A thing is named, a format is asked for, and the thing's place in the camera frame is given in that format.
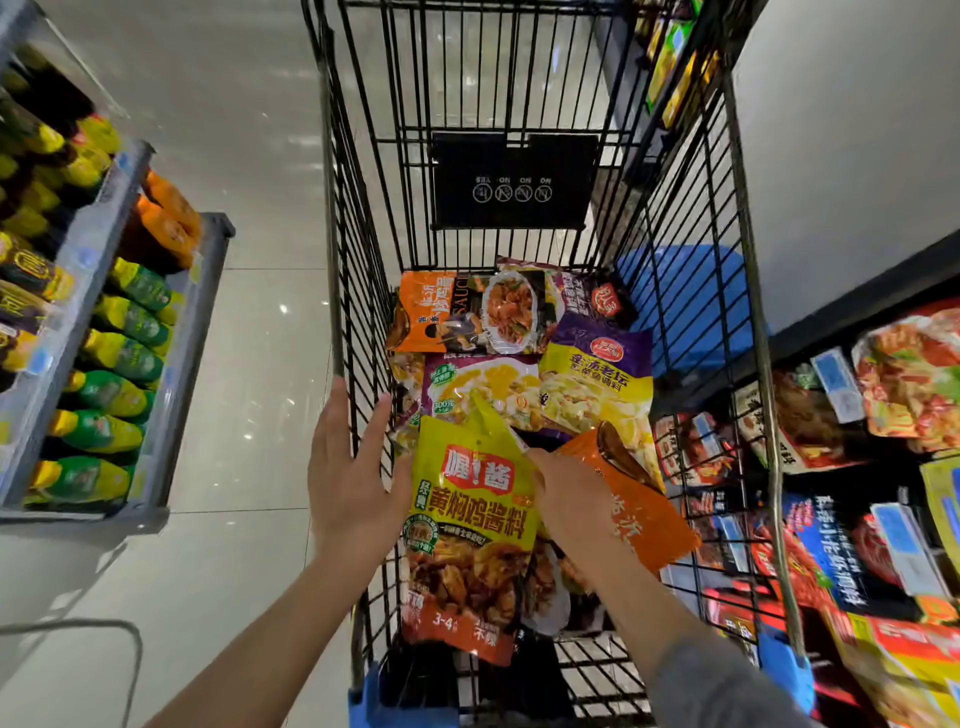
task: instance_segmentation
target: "white wall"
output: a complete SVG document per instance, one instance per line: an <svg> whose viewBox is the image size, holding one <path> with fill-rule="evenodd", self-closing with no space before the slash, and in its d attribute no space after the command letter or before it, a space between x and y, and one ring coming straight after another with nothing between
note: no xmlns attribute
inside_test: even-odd
<svg viewBox="0 0 960 728"><path fill-rule="evenodd" d="M957 0L764 9L734 78L773 331L960 228L958 27Z"/></svg>

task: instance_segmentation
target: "right hand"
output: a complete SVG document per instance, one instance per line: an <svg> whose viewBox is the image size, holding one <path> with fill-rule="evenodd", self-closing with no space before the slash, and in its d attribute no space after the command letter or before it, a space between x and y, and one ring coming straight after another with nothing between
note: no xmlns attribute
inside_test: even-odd
<svg viewBox="0 0 960 728"><path fill-rule="evenodd" d="M591 570L597 546L620 543L613 526L610 486L603 475L577 458L542 449L527 450L527 457L542 476L536 483L537 508L550 537L579 569Z"/></svg>

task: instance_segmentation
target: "left hand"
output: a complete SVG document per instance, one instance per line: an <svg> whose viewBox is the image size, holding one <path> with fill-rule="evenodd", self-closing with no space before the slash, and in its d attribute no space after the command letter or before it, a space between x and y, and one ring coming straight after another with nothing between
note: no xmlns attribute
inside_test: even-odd
<svg viewBox="0 0 960 728"><path fill-rule="evenodd" d="M356 577L358 589L367 586L400 537L413 496L409 455L394 463L390 492L383 487L380 459L390 412L390 396L382 395L357 456L351 457L347 385L336 376L313 433L307 491L317 555L343 564L344 574Z"/></svg>

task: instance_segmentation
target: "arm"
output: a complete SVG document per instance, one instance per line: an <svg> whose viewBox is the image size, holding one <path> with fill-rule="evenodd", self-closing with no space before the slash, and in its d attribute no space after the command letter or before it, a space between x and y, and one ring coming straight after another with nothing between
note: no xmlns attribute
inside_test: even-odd
<svg viewBox="0 0 960 728"><path fill-rule="evenodd" d="M347 389L334 379L307 472L316 557L148 728L282 724L327 642L396 543L410 509L410 459L397 460L390 493L380 476L389 420L390 399L381 398L353 460Z"/></svg>
<svg viewBox="0 0 960 728"><path fill-rule="evenodd" d="M664 728L794 728L786 693L697 619L613 533L610 489L579 460L533 449L550 535L607 606Z"/></svg>

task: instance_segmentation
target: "green bottle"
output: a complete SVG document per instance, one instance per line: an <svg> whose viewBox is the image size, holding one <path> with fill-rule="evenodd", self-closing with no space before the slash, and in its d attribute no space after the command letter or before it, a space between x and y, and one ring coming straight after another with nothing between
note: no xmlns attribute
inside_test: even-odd
<svg viewBox="0 0 960 728"><path fill-rule="evenodd" d="M87 452L126 452L143 442L143 430L95 409L58 409L48 432L72 448Z"/></svg>
<svg viewBox="0 0 960 728"><path fill-rule="evenodd" d="M153 271L118 257L110 270L110 280L134 301L153 311L164 324L172 326L177 322L183 296Z"/></svg>
<svg viewBox="0 0 960 728"><path fill-rule="evenodd" d="M122 296L101 296L93 312L161 356L170 348L170 327L155 319L143 306Z"/></svg>
<svg viewBox="0 0 960 728"><path fill-rule="evenodd" d="M84 353L131 381L154 381L163 369L163 359L122 333L92 328L84 341Z"/></svg>
<svg viewBox="0 0 960 728"><path fill-rule="evenodd" d="M99 457L74 455L40 460L27 502L91 503L123 497L129 489L130 474L120 466Z"/></svg>
<svg viewBox="0 0 960 728"><path fill-rule="evenodd" d="M147 397L147 393L133 382L103 369L95 372L72 371L63 391L75 393L91 409L99 409L126 420L140 417L146 420L154 403L154 398Z"/></svg>

